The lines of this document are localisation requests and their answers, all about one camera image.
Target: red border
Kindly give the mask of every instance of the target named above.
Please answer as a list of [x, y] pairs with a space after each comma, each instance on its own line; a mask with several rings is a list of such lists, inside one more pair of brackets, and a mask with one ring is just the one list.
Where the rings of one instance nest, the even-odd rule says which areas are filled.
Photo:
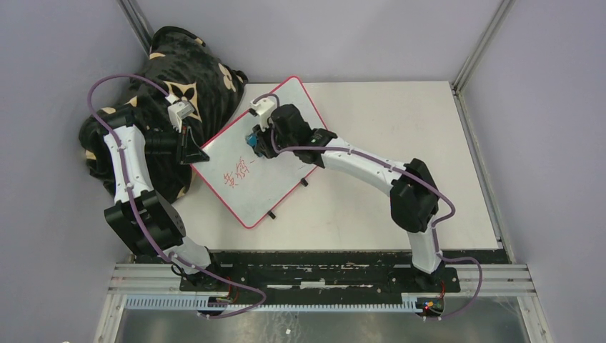
[[[322, 118], [322, 116], [320, 115], [320, 112], [318, 112], [318, 108], [316, 107], [316, 104], [314, 104], [314, 101], [312, 100], [312, 98], [309, 96], [309, 93], [307, 92], [307, 89], [305, 89], [305, 86], [303, 85], [303, 81], [301, 81], [301, 79], [296, 76], [293, 75], [291, 77], [289, 77], [288, 79], [284, 80], [281, 84], [279, 84], [276, 88], [274, 88], [273, 90], [271, 90], [269, 93], [273, 93], [276, 90], [278, 90], [278, 88], [280, 88], [283, 84], [287, 83], [288, 81], [290, 81], [291, 79], [296, 79], [297, 81], [299, 81], [299, 83], [301, 84], [301, 87], [303, 88], [303, 91], [305, 92], [305, 95], [307, 95], [307, 98], [309, 99], [309, 101], [312, 103], [312, 106], [314, 107], [314, 110], [316, 111], [316, 114], [318, 115], [318, 117], [320, 118], [320, 121], [322, 122], [322, 125], [324, 125], [325, 129], [328, 129], [326, 127], [326, 123], [324, 123], [324, 120]], [[208, 145], [211, 141], [214, 141], [220, 134], [222, 134], [225, 130], [229, 129], [231, 125], [236, 124], [236, 121], [239, 121], [242, 117], [244, 117], [246, 114], [248, 113], [248, 111], [244, 111], [243, 114], [241, 114], [240, 116], [238, 116], [236, 118], [236, 120], [232, 121], [231, 123], [229, 123], [229, 125], [225, 126], [221, 131], [219, 131], [218, 134], [215, 134], [209, 141], [207, 141], [206, 143], [204, 143], [204, 145], [202, 145], [202, 148], [204, 148], [206, 145]], [[317, 166], [314, 167], [305, 177], [307, 178], [314, 170], [316, 170]], [[253, 227], [255, 227], [256, 225], [258, 225], [261, 220], [265, 219], [265, 217], [267, 217], [267, 215], [264, 215], [263, 217], [261, 217], [261, 219], [259, 219], [256, 223], [254, 223], [251, 227], [247, 227], [246, 224], [244, 224], [242, 222], [242, 220], [236, 215], [236, 213], [234, 212], [234, 210], [232, 210], [231, 207], [229, 207], [229, 205], [223, 200], [223, 198], [221, 198], [221, 196], [219, 196], [219, 194], [217, 193], [217, 191], [214, 190], [214, 188], [212, 188], [212, 186], [210, 185], [210, 183], [202, 176], [202, 174], [200, 174], [193, 166], [192, 169], [202, 178], [202, 180], [204, 180], [204, 183], [208, 185], [208, 187], [212, 190], [212, 192], [214, 193], [214, 195], [216, 195], [219, 200], [221, 200], [221, 202], [223, 203], [223, 205], [225, 205], [227, 207], [227, 209], [234, 215], [234, 217], [236, 217], [236, 219], [238, 219], [238, 222], [240, 222], [240, 224], [247, 228], [247, 229], [252, 229]], [[288, 193], [286, 193], [286, 195], [284, 195], [282, 197], [282, 199], [280, 199], [271, 209], [275, 209], [280, 202], [282, 202], [282, 200], [286, 199], [286, 197], [288, 197], [296, 188], [297, 186], [299, 186], [298, 184], [294, 185], [294, 187], [292, 187], [292, 189], [290, 191], [288, 191]]]

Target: gray floor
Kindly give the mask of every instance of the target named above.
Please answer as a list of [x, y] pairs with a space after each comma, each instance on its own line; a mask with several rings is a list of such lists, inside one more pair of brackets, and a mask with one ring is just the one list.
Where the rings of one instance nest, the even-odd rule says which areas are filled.
[[[466, 301], [448, 299], [447, 312]], [[515, 298], [479, 299], [459, 317], [428, 323], [415, 314], [372, 312], [250, 312], [206, 320], [192, 311], [126, 310], [122, 318], [116, 341], [128, 343], [529, 342]]]

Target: white table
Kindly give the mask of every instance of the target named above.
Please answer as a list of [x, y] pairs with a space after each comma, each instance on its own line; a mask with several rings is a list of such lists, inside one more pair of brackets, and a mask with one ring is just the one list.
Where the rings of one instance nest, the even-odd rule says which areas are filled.
[[[236, 114], [276, 84], [247, 85]], [[443, 249], [496, 249], [495, 234], [449, 84], [354, 82], [305, 84], [329, 130], [380, 156], [403, 162], [416, 157], [457, 207], [438, 225]], [[337, 171], [318, 168], [275, 210], [245, 229], [196, 177], [175, 202], [188, 237], [210, 249], [403, 250], [406, 232], [391, 220], [389, 199]], [[439, 203], [439, 215], [448, 206]]]

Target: wall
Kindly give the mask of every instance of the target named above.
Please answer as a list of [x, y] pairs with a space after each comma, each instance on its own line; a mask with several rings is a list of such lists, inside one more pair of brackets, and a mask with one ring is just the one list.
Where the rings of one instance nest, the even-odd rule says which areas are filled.
[[137, 0], [255, 82], [453, 80], [500, 0]]
[[115, 1], [3, 1], [0, 46], [0, 341], [90, 342], [126, 248], [77, 134], [90, 85], [145, 55]]
[[606, 2], [517, 1], [465, 99], [556, 342], [603, 342]]

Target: red handwriting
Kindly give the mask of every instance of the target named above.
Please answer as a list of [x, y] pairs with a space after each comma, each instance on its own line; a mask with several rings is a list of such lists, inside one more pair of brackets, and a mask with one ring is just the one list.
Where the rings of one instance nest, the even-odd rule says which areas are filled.
[[236, 169], [234, 171], [227, 172], [223, 174], [223, 179], [225, 180], [225, 184], [230, 186], [231, 188], [235, 188], [238, 184], [236, 183], [236, 178], [243, 179], [246, 175], [250, 174], [250, 170], [248, 169], [247, 163], [245, 160], [240, 157], [238, 163], [236, 163]]

